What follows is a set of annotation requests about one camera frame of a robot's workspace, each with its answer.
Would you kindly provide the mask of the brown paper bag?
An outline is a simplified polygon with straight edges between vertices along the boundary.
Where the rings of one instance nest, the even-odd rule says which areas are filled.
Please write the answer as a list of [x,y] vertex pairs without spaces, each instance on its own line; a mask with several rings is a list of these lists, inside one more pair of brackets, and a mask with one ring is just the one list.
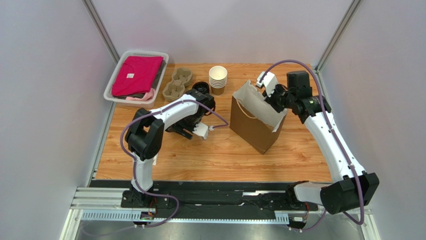
[[278,113],[264,101],[250,80],[232,94],[230,129],[260,154],[265,154],[280,136],[288,110]]

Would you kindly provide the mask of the cardboard cup carrier tray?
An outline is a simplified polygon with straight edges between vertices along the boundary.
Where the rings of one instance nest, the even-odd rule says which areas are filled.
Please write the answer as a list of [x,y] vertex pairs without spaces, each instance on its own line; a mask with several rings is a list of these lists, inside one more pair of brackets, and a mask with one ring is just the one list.
[[166,101],[173,102],[181,98],[186,92],[186,87],[193,79],[193,72],[189,68],[179,67],[171,75],[171,81],[162,91]]

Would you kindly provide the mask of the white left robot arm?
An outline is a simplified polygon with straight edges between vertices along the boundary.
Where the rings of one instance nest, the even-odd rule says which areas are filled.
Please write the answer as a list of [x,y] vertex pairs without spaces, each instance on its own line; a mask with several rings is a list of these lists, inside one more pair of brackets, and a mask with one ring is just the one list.
[[197,135],[205,140],[212,128],[201,120],[215,107],[213,96],[191,89],[163,107],[137,110],[120,136],[120,144],[127,144],[123,151],[134,163],[131,186],[126,192],[128,200],[146,204],[151,198],[153,165],[162,147],[164,132],[177,133],[189,140]]

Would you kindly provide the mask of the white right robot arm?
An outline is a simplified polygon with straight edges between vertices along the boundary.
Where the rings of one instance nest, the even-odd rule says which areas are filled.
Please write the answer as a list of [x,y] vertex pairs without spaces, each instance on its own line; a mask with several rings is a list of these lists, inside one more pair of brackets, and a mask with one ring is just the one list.
[[287,73],[287,85],[277,77],[262,72],[256,82],[264,88],[264,101],[278,113],[292,110],[319,146],[330,171],[332,183],[299,181],[289,187],[295,202],[321,205],[330,214],[338,214],[367,206],[379,186],[376,173],[368,173],[357,161],[332,122],[333,113],[326,99],[313,95],[310,76],[306,71]]

